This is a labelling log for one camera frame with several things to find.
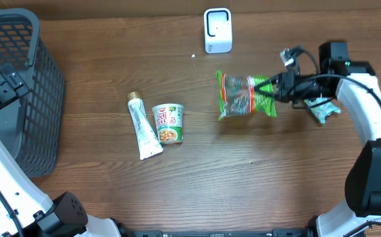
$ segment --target black plastic basket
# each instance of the black plastic basket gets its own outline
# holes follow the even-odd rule
[[[26,9],[0,10],[0,67],[10,63],[29,94],[0,110],[0,140],[29,177],[57,164],[64,76],[39,37],[39,21]]]

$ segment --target tube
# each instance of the tube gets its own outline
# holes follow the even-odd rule
[[[150,158],[153,155],[163,152],[163,148],[158,141],[157,135],[152,130],[149,121],[146,119],[145,107],[138,92],[128,94],[130,115],[135,126],[136,138],[138,139],[140,159]]]

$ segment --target small packet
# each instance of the small packet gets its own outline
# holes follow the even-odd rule
[[[317,105],[318,103],[322,103],[324,101],[328,100],[328,98],[316,98],[313,100],[310,99],[305,99],[304,103],[307,106],[313,106]],[[324,105],[319,105],[318,107],[315,108],[309,108],[310,112],[319,120],[321,124],[326,123],[326,117],[331,115],[332,113],[341,113],[341,109],[336,107],[333,103],[328,102],[325,103]]]
[[[256,85],[268,80],[269,77],[262,75],[231,76],[223,74],[220,70],[216,72],[216,77],[220,91],[221,115],[219,120],[224,117],[248,115],[256,111],[264,111],[271,117],[276,116],[274,99],[255,93],[253,90]],[[272,84],[263,86],[261,90],[272,93]]]

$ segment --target white device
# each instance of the white device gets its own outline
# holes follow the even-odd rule
[[[208,9],[203,15],[205,23],[205,51],[227,53],[232,48],[231,12],[226,8]]]

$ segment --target green packet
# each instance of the green packet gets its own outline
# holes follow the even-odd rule
[[[216,72],[219,85],[219,109],[224,117],[248,115],[264,111],[268,116],[276,117],[274,99],[255,93],[253,88],[268,80],[268,76],[232,76]],[[273,92],[272,84],[261,87],[265,92]]]

